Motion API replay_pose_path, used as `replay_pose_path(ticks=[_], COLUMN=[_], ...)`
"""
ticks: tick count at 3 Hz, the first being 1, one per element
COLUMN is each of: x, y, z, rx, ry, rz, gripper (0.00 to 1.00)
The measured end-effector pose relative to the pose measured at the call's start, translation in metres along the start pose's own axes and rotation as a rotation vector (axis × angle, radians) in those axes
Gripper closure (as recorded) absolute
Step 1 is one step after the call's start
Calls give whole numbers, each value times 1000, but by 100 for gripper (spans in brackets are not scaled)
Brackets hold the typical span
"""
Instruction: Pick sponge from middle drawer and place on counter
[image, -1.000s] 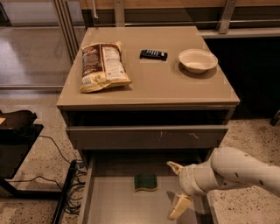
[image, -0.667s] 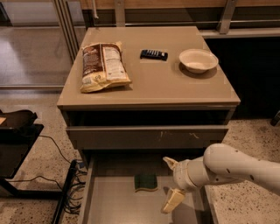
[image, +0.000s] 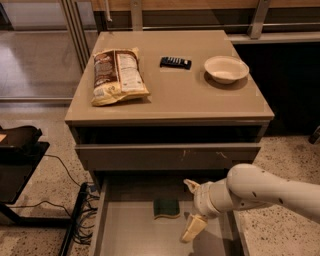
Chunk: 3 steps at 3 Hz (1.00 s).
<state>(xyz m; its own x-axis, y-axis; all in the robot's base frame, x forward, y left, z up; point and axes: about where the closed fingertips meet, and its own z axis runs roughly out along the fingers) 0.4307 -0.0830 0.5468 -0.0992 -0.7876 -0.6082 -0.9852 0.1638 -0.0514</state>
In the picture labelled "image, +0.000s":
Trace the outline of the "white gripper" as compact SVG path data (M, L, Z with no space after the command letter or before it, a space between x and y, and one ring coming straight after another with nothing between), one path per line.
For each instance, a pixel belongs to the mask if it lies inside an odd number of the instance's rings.
M188 187L189 191L194 194L194 207L198 213L188 216L185 229L182 232L180 240L183 243L188 243L194 240L196 236L206 228L208 224L207 219L218 217L220 212L214 207L210 199L210 188L213 186L212 182L199 185L193 180L184 179L183 183Z

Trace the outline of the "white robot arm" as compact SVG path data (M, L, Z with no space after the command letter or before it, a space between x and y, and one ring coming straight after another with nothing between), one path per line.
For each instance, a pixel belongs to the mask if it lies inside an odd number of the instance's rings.
M233 166L227 177L198 184L185 179L193 194L194 213L187 218L181 241L191 242L222 213L276 204L320 223L320 185L280 178L252 164Z

